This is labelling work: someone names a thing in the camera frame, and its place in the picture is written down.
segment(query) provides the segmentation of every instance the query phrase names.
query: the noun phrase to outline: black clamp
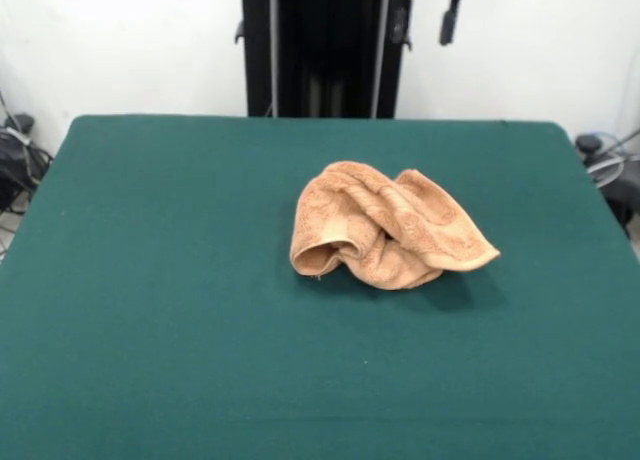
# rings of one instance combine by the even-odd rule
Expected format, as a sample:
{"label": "black clamp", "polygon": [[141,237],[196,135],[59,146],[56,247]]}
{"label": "black clamp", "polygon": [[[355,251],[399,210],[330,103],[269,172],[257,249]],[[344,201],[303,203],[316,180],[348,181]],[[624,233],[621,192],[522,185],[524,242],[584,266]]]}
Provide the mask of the black clamp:
{"label": "black clamp", "polygon": [[241,21],[238,24],[238,28],[236,29],[236,36],[235,36],[235,40],[233,43],[235,43],[236,45],[238,44],[238,41],[244,38],[244,21]]}
{"label": "black clamp", "polygon": [[453,43],[453,35],[456,30],[458,21],[458,10],[460,8],[460,0],[451,0],[449,10],[444,14],[442,19],[442,29],[440,30],[440,45],[446,46]]}

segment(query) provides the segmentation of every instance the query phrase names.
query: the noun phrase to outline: black bracket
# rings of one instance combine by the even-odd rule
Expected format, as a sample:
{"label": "black bracket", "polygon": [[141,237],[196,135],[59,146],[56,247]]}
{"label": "black bracket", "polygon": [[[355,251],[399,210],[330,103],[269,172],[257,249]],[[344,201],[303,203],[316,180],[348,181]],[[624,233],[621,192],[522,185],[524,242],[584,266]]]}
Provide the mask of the black bracket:
{"label": "black bracket", "polygon": [[238,40],[244,38],[244,22],[240,22],[238,24],[238,28],[236,29],[236,36],[233,43],[238,44]]}
{"label": "black bracket", "polygon": [[444,14],[442,19],[442,29],[440,30],[440,45],[447,46],[453,43],[453,36],[456,31],[456,23],[458,22],[458,10],[460,8],[460,0],[451,0],[449,10]]}
{"label": "black bracket", "polygon": [[389,40],[403,44],[411,50],[409,38],[409,10],[411,0],[389,0]]}

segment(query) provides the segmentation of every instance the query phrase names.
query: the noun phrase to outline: orange towel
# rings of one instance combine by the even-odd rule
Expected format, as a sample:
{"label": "orange towel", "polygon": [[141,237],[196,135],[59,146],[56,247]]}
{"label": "orange towel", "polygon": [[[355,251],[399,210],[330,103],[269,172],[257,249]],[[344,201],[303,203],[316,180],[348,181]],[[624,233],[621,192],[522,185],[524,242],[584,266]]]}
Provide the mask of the orange towel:
{"label": "orange towel", "polygon": [[301,275],[324,275],[344,262],[385,290],[417,287],[443,270],[474,270],[499,255],[462,207],[417,170],[393,181],[355,162],[331,164],[309,182],[291,242]]}

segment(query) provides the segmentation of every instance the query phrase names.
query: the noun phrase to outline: black equipment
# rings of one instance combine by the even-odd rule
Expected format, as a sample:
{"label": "black equipment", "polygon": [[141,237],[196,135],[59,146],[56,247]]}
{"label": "black equipment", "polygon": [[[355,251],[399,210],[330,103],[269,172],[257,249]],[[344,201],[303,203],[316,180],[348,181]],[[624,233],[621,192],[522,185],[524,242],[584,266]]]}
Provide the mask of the black equipment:
{"label": "black equipment", "polygon": [[595,134],[580,135],[576,139],[576,147],[584,155],[587,172],[623,227],[634,214],[640,214],[640,155],[619,153],[619,148],[638,135],[640,130],[606,150]]}
{"label": "black equipment", "polygon": [[[411,0],[243,0],[249,116],[393,118]],[[453,42],[451,0],[440,43]]]}
{"label": "black equipment", "polygon": [[0,213],[11,211],[22,192],[31,198],[51,164],[51,156],[28,137],[33,124],[32,117],[21,114],[0,127]]}

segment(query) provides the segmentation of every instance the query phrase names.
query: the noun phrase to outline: table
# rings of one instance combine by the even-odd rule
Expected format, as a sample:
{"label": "table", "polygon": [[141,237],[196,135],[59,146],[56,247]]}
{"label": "table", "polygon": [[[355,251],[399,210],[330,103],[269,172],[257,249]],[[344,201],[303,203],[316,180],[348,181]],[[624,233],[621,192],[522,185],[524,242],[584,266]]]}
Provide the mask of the table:
{"label": "table", "polygon": [[[296,275],[336,160],[418,168],[502,257]],[[638,458],[639,273],[552,124],[83,117],[0,267],[0,458]]]}

